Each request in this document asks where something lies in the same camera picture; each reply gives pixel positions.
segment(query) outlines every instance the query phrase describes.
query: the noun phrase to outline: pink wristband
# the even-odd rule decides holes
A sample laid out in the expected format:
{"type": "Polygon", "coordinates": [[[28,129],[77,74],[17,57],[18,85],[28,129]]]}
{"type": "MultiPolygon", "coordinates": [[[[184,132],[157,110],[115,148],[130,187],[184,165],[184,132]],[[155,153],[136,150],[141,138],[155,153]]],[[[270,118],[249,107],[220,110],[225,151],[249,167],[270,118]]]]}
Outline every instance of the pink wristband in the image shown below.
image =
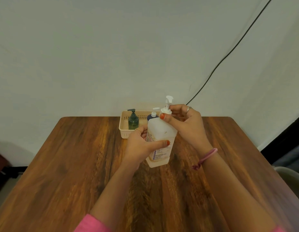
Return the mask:
{"type": "Polygon", "coordinates": [[[212,150],[210,150],[209,152],[207,152],[206,155],[205,155],[201,160],[199,160],[198,164],[195,164],[195,165],[192,166],[192,169],[194,169],[194,170],[198,170],[198,169],[201,167],[201,164],[202,164],[206,159],[208,159],[208,158],[211,157],[213,154],[215,154],[217,151],[218,151],[217,148],[213,148],[212,150]]]}

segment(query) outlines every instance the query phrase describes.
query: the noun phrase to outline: bottle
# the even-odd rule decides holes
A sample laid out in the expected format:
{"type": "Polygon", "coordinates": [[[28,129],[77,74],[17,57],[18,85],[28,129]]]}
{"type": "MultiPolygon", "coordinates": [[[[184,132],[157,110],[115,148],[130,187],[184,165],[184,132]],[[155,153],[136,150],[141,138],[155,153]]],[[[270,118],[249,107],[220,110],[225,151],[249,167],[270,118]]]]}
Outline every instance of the bottle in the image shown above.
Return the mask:
{"type": "Polygon", "coordinates": [[[136,116],[136,109],[129,109],[127,111],[132,111],[131,116],[128,118],[128,129],[134,130],[139,127],[139,117],[136,116]]]}
{"type": "Polygon", "coordinates": [[[156,112],[155,111],[159,111],[159,107],[154,107],[153,108],[153,112],[151,113],[151,114],[149,114],[148,116],[147,116],[147,121],[149,121],[150,119],[153,119],[153,118],[157,118],[157,117],[159,117],[159,116],[157,116],[157,114],[156,114],[156,112]]]}
{"type": "MultiPolygon", "coordinates": [[[[172,103],[172,100],[172,96],[167,96],[166,106],[161,109],[161,113],[166,113],[169,115],[172,114],[171,110],[169,109],[169,105],[172,103]]],[[[150,119],[148,121],[146,136],[147,142],[158,140],[170,141],[169,146],[155,150],[146,158],[146,161],[151,168],[158,167],[169,162],[176,134],[177,130],[161,119],[150,119]]]]}

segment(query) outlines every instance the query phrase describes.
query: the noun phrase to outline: table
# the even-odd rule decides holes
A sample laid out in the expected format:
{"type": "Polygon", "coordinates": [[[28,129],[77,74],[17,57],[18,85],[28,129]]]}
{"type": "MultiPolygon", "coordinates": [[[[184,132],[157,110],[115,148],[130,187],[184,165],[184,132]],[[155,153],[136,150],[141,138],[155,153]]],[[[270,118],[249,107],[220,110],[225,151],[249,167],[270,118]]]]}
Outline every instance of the table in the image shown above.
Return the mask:
{"type": "MultiPolygon", "coordinates": [[[[73,231],[119,167],[119,117],[64,117],[0,208],[0,231],[73,231]]],[[[299,200],[229,117],[203,117],[211,144],[273,218],[299,231],[299,200]]],[[[169,164],[133,176],[117,231],[229,231],[195,151],[179,135],[169,164]]]]}

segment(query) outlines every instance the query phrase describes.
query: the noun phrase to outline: translucent white bottle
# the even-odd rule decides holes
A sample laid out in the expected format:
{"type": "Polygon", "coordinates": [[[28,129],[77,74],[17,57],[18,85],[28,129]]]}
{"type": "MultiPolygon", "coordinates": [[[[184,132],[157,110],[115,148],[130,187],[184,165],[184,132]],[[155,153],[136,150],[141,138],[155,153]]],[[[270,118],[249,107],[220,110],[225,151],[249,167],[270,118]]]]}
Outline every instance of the translucent white bottle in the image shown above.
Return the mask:
{"type": "MultiPolygon", "coordinates": [[[[169,109],[169,105],[172,104],[173,97],[167,96],[166,106],[161,109],[161,113],[172,114],[171,110],[169,109]]],[[[153,167],[158,167],[160,165],[167,164],[170,159],[171,150],[174,144],[174,140],[177,134],[177,130],[173,128],[171,125],[166,123],[165,121],[161,120],[160,118],[157,119],[150,119],[147,124],[147,142],[154,142],[159,140],[169,140],[170,145],[166,148],[158,149],[152,152],[147,158],[146,161],[148,165],[153,167]]]]}

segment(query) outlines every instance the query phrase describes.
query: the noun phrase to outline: ring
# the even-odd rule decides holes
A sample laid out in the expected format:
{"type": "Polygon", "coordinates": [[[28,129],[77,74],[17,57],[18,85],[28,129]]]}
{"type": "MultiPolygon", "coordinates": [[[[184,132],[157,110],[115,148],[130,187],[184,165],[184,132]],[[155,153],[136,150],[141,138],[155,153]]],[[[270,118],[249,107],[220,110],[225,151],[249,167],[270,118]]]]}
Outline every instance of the ring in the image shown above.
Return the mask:
{"type": "MultiPolygon", "coordinates": [[[[192,108],[192,107],[188,107],[188,108],[187,108],[187,112],[188,112],[188,111],[189,111],[189,109],[191,109],[191,108],[192,108]]],[[[187,113],[187,112],[186,112],[186,113],[187,113]]]]}

